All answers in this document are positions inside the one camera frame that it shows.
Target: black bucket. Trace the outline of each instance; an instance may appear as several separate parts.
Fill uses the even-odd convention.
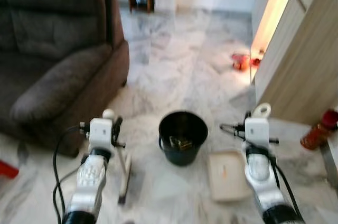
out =
[[[158,144],[171,163],[185,166],[195,160],[207,136],[208,128],[200,117],[187,111],[177,111],[165,116],[160,122]],[[173,147],[172,137],[186,138],[191,147],[186,150]]]

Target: marble floor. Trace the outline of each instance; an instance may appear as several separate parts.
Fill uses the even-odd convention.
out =
[[[246,14],[184,11],[171,14],[129,14],[121,10],[130,48],[128,84],[109,107],[124,122],[120,140],[132,154],[127,203],[117,206],[120,168],[112,159],[107,171],[98,224],[260,224],[254,200],[230,203],[211,200],[206,160],[208,154],[240,147],[221,133],[222,122],[235,123],[252,108],[254,90],[249,73],[232,69],[233,52],[248,51],[250,17]],[[176,167],[158,148],[158,124],[167,113],[185,109],[201,116],[209,130],[193,164]],[[338,199],[326,182],[319,152],[309,152],[299,139],[309,127],[271,120],[270,134],[279,137],[279,164],[289,178],[299,208],[308,224],[334,224]],[[20,167],[15,180],[0,180],[0,223],[53,223],[52,153],[0,135],[0,158]],[[59,157],[61,175],[79,163]],[[63,184],[66,200],[74,178]]]

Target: sofa armrest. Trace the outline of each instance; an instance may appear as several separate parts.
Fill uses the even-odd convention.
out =
[[[105,0],[107,42],[115,50],[124,40],[120,8],[117,0]]]
[[[75,100],[110,56],[111,46],[107,44],[69,55],[18,98],[11,118],[25,124],[53,119]]]

